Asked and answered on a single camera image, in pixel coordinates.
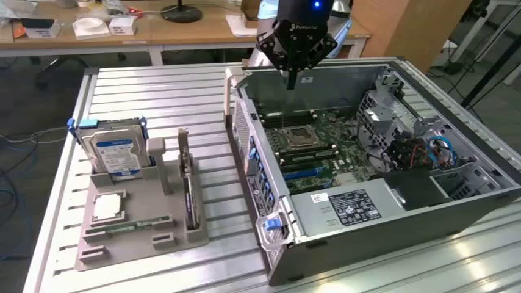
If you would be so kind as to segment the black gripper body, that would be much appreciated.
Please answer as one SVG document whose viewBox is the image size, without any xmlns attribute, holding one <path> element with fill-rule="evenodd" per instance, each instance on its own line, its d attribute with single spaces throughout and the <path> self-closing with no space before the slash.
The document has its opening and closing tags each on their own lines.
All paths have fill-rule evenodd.
<svg viewBox="0 0 521 293">
<path fill-rule="evenodd" d="M 295 35 L 319 39 L 328 32 L 329 1 L 280 1 L 274 32 L 288 53 L 291 72 L 291 41 Z"/>
</svg>

